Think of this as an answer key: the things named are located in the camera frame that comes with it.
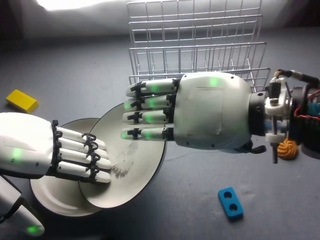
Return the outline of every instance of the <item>yellow sponge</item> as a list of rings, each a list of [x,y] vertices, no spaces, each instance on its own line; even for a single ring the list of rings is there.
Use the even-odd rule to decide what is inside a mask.
[[[6,100],[9,104],[27,114],[31,114],[39,106],[37,100],[17,89],[10,93],[10,95],[6,97]]]

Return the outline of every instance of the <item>white robotic hand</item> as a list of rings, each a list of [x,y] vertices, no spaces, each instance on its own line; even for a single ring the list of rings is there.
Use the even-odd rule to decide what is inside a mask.
[[[58,127],[40,117],[0,113],[0,174],[27,179],[44,175],[109,183],[106,144],[92,134]]]
[[[181,79],[142,81],[130,85],[126,95],[132,98],[124,107],[131,112],[123,115],[124,122],[174,127],[123,129],[123,139],[175,141],[189,148],[222,150],[241,148],[254,134],[249,124],[250,86],[229,73],[197,72]]]

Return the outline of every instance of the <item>orange swirl object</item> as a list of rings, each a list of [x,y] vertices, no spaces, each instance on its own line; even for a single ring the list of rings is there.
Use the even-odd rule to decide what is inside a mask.
[[[283,160],[295,159],[299,149],[295,141],[286,138],[283,143],[280,143],[277,149],[278,157]]]

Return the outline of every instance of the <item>white plate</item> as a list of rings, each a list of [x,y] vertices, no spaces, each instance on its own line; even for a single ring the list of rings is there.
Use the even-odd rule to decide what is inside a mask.
[[[79,119],[63,127],[80,133],[89,133],[98,120],[99,118]],[[38,201],[56,214],[80,217],[101,210],[84,198],[77,181],[44,176],[40,179],[31,179],[30,183]]]
[[[122,129],[135,127],[122,122],[125,112],[123,104],[114,107],[91,131],[106,144],[106,151],[113,165],[110,170],[111,182],[105,185],[83,182],[79,184],[84,197],[100,208],[117,207],[133,199],[153,179],[165,158],[164,141],[121,139]]]

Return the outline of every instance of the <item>metal wire rack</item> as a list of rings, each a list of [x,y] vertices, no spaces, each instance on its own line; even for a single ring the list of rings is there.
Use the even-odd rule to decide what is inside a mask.
[[[130,2],[129,49],[133,75],[141,80],[221,71],[261,90],[269,69],[261,68],[266,43],[256,42],[262,0],[162,0]]]

